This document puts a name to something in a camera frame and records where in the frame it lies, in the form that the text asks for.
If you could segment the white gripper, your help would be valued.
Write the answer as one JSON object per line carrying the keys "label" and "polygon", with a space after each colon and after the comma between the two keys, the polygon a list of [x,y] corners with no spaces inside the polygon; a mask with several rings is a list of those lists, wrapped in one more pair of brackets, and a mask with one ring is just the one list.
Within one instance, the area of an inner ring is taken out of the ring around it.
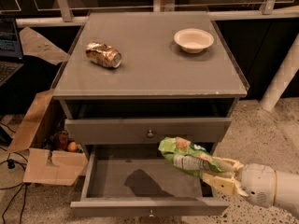
{"label": "white gripper", "polygon": [[237,173],[238,180],[233,176],[226,178],[219,175],[202,173],[202,180],[217,191],[230,196],[243,196],[251,204],[269,208],[274,205],[276,193],[276,172],[269,166],[215,157],[215,162],[223,173]]}

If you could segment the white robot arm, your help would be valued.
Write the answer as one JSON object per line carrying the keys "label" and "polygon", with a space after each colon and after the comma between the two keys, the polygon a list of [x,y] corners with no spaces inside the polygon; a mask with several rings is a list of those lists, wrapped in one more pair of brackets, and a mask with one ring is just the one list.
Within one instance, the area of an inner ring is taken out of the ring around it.
{"label": "white robot arm", "polygon": [[299,218],[299,175],[274,170],[257,163],[215,157],[229,171],[203,171],[202,180],[226,195],[238,195],[247,202],[269,208],[275,206]]}

